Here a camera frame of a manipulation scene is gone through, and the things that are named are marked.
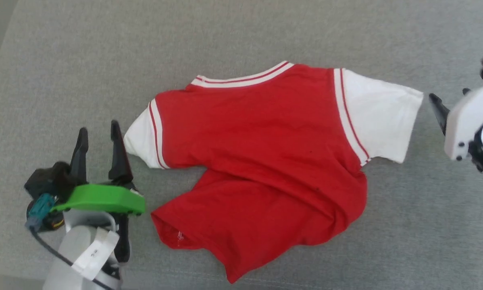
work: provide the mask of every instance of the gray couch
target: gray couch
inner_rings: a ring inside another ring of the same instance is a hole
[[[151,98],[197,74],[228,78],[289,60],[436,92],[482,85],[483,0],[20,0],[0,50],[0,274],[44,279],[52,256],[23,228],[23,183],[69,160],[88,127],[88,177],[106,178],[111,119],[124,132]],[[295,247],[234,285],[209,252],[163,245],[131,220],[133,289],[483,289],[483,175],[450,162],[426,102],[406,162],[366,165],[368,204],[343,234]],[[148,210],[203,169],[131,158]],[[58,245],[63,231],[43,237]]]

